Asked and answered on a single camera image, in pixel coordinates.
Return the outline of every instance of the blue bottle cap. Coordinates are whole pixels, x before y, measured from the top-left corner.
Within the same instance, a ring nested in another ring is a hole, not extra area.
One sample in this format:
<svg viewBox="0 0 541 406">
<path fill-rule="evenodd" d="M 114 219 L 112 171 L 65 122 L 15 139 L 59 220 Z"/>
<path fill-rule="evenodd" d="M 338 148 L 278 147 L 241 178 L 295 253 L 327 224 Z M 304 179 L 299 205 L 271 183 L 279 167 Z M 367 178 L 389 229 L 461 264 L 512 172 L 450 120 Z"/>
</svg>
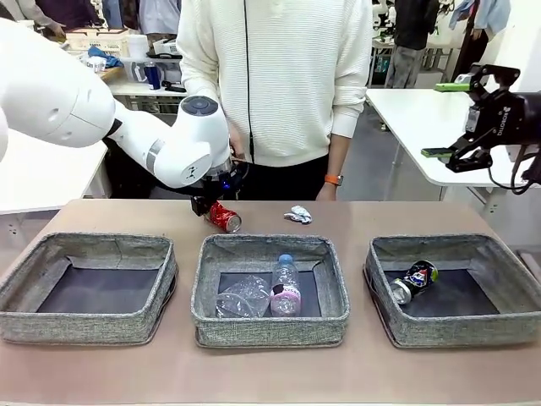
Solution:
<svg viewBox="0 0 541 406">
<path fill-rule="evenodd" d="M 293 257 L 290 256 L 289 254 L 282 254 L 280 255 L 280 258 L 278 258 L 278 262 L 285 262 L 285 263 L 290 263 L 292 264 L 293 263 Z"/>
</svg>

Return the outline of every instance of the dark clothing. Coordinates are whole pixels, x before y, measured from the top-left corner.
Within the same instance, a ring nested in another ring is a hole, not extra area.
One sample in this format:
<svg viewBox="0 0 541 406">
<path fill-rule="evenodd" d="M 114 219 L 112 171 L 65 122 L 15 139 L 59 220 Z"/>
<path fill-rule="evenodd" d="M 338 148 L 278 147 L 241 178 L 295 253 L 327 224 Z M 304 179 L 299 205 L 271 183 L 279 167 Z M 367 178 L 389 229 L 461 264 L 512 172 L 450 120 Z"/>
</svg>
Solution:
<svg viewBox="0 0 541 406">
<path fill-rule="evenodd" d="M 458 74 L 468 74 L 472 65 L 481 60 L 488 44 L 489 36 L 487 36 L 485 30 L 483 30 L 483 33 L 476 41 L 473 38 L 470 38 L 462 56 L 462 60 L 460 61 Z"/>
<path fill-rule="evenodd" d="M 132 30 L 139 29 L 139 0 L 120 0 L 122 22 Z"/>
<path fill-rule="evenodd" d="M 416 51 L 426 47 L 434 32 L 439 0 L 396 0 L 395 44 Z"/>
<path fill-rule="evenodd" d="M 100 24 L 90 0 L 36 0 L 36 4 L 44 15 L 66 25 L 66 30 Z"/>
<path fill-rule="evenodd" d="M 399 47 L 392 50 L 387 71 L 386 89 L 413 89 L 423 64 L 424 50 Z"/>
<path fill-rule="evenodd" d="M 250 165 L 240 200 L 315 200 L 325 183 L 329 156 L 292 167 Z"/>
<path fill-rule="evenodd" d="M 12 21 L 15 21 L 13 15 L 11 15 L 6 6 L 2 3 L 0 3 L 0 19 L 11 19 Z"/>
</svg>

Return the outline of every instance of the black pants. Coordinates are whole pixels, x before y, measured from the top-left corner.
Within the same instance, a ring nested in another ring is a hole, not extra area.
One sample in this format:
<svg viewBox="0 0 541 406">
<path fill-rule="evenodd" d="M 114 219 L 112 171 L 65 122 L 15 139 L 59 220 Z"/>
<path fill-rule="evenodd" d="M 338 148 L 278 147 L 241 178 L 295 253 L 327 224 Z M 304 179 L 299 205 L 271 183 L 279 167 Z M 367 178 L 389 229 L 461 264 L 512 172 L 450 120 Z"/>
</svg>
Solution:
<svg viewBox="0 0 541 406">
<path fill-rule="evenodd" d="M 240 200 L 315 200 L 327 174 L 329 156 L 293 167 L 250 165 Z"/>
<path fill-rule="evenodd" d="M 474 41 L 473 38 L 470 39 L 470 42 L 467 44 L 466 54 L 464 55 L 464 59 L 461 62 L 458 74 L 469 73 L 472 65 L 476 62 L 479 62 L 483 57 L 488 44 L 489 36 L 487 36 L 485 30 L 483 30 L 483 33 L 476 41 Z"/>
</svg>

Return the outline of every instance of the pepsi can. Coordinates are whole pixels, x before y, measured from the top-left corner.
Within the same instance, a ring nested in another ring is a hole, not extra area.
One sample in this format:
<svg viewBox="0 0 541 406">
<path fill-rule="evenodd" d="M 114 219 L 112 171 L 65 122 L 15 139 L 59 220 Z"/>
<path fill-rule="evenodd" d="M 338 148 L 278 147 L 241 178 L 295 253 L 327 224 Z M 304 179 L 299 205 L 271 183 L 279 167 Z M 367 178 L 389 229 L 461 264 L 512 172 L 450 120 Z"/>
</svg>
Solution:
<svg viewBox="0 0 541 406">
<path fill-rule="evenodd" d="M 399 305 L 407 305 L 438 279 L 438 269 L 428 261 L 417 261 L 402 279 L 391 282 L 391 292 Z"/>
</svg>

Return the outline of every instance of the white table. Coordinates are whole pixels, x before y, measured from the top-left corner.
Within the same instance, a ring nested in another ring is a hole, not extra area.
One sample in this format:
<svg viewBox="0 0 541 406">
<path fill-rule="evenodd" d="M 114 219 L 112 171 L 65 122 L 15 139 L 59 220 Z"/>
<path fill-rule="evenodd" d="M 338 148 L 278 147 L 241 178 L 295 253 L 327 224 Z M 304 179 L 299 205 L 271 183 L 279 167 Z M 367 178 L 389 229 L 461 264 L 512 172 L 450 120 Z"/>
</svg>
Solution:
<svg viewBox="0 0 541 406">
<path fill-rule="evenodd" d="M 104 197 L 101 163 L 106 154 L 99 142 L 87 148 L 47 144 L 10 130 L 8 150 L 0 162 L 0 215 L 2 231 L 17 244 L 26 246 L 20 215 L 56 210 L 87 190 Z"/>
<path fill-rule="evenodd" d="M 128 81 L 126 75 L 120 75 L 118 78 L 112 79 L 107 84 L 113 96 L 186 96 L 186 93 L 178 93 L 177 91 L 166 91 L 163 87 L 158 89 L 157 91 L 152 90 L 146 83 L 134 83 Z"/>
<path fill-rule="evenodd" d="M 439 93 L 420 89 L 369 89 L 367 97 L 398 140 L 385 191 L 386 200 L 394 189 L 397 169 L 402 163 L 405 151 L 430 183 L 443 188 L 469 188 L 484 201 L 485 216 L 496 211 L 506 190 L 495 187 L 490 181 L 487 169 L 453 173 L 438 159 L 426 158 L 421 154 L 423 148 L 448 147 L 464 134 L 467 110 L 473 104 L 465 93 Z M 497 146 L 492 149 L 491 155 L 495 181 L 510 186 L 513 163 L 506 148 Z M 523 184 L 520 175 L 530 164 L 531 160 L 520 166 L 516 186 Z M 487 192 L 485 188 L 490 188 L 491 192 Z"/>
</svg>

